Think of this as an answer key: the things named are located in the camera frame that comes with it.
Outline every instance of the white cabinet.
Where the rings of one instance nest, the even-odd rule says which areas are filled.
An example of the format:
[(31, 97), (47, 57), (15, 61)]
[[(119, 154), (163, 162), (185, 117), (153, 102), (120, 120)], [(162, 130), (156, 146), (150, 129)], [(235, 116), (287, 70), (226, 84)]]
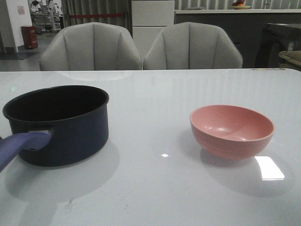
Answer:
[(133, 39), (141, 58), (158, 32), (174, 24), (174, 1), (132, 1)]

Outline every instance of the curtain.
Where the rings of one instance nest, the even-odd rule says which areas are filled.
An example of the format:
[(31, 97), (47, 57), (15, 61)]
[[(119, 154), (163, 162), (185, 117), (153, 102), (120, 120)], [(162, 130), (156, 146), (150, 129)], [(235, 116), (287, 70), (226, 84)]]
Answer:
[[(204, 7), (205, 9), (229, 9), (236, 0), (175, 0), (175, 9), (188, 7)], [(301, 0), (245, 0), (251, 8), (297, 9), (301, 8)]]
[[(64, 13), (65, 26), (101, 22), (130, 28), (130, 20), (128, 18), (130, 0), (62, 0), (62, 10)], [(93, 15), (95, 17), (70, 18), (70, 16), (82, 15)]]

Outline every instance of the red stripe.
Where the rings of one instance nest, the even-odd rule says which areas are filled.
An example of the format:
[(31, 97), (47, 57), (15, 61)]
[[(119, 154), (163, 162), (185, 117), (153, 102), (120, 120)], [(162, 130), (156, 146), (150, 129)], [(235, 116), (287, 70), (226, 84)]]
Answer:
[(111, 13), (111, 14), (93, 14), (93, 15), (69, 15), (71, 19), (83, 19), (83, 18), (104, 18), (104, 17), (120, 17), (126, 16), (125, 13)]

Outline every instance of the bowl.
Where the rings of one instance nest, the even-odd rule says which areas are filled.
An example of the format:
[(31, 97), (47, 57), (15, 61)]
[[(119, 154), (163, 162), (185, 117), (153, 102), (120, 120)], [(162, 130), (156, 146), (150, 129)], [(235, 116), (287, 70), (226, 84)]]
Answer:
[(242, 160), (261, 152), (271, 140), (273, 122), (261, 113), (232, 105), (209, 105), (190, 115), (197, 142), (225, 159)]
[(233, 9), (247, 9), (250, 8), (251, 6), (231, 6)]

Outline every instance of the bowl rim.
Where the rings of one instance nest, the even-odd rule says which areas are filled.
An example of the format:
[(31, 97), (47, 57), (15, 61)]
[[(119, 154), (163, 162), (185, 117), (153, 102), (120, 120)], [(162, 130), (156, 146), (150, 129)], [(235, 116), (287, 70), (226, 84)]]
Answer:
[[(206, 108), (206, 107), (212, 107), (212, 106), (237, 107), (237, 108), (241, 108), (241, 109), (245, 109), (245, 110), (248, 110), (248, 111), (257, 113), (257, 114), (263, 116), (264, 118), (266, 118), (266, 119), (271, 123), (271, 125), (272, 125), (272, 127), (273, 127), (273, 130), (272, 130), (268, 135), (266, 135), (266, 136), (264, 136), (264, 137), (261, 137), (261, 138), (258, 138), (258, 139), (251, 139), (251, 140), (226, 139), (226, 138), (222, 138), (222, 137), (218, 137), (218, 136), (214, 136), (214, 135), (212, 135), (212, 134), (206, 133), (206, 132), (204, 132), (202, 129), (199, 129), (199, 128), (192, 122), (192, 116), (193, 116), (193, 114), (194, 114), (196, 111), (198, 111), (199, 109)], [(273, 121), (272, 121), (269, 117), (265, 116), (264, 114), (262, 114), (262, 113), (260, 113), (260, 112), (258, 112), (258, 111), (255, 111), (255, 110), (252, 110), (252, 109), (246, 108), (246, 107), (237, 106), (237, 105), (205, 105), (205, 106), (199, 107), (199, 108), (197, 108), (197, 109), (195, 109), (195, 110), (193, 110), (193, 111), (191, 112), (191, 114), (190, 114), (190, 123), (191, 123), (191, 125), (192, 125), (193, 127), (195, 127), (198, 131), (200, 131), (200, 132), (202, 132), (202, 133), (204, 133), (204, 134), (206, 134), (206, 135), (208, 135), (208, 136), (211, 136), (211, 137), (214, 137), (214, 138), (218, 138), (218, 139), (221, 139), (221, 140), (224, 140), (224, 141), (235, 141), (235, 142), (241, 142), (241, 143), (244, 143), (244, 142), (254, 142), (254, 141), (264, 140), (264, 139), (266, 139), (266, 138), (268, 138), (268, 137), (271, 137), (271, 136), (274, 134), (274, 132), (275, 132), (275, 124), (273, 123)]]

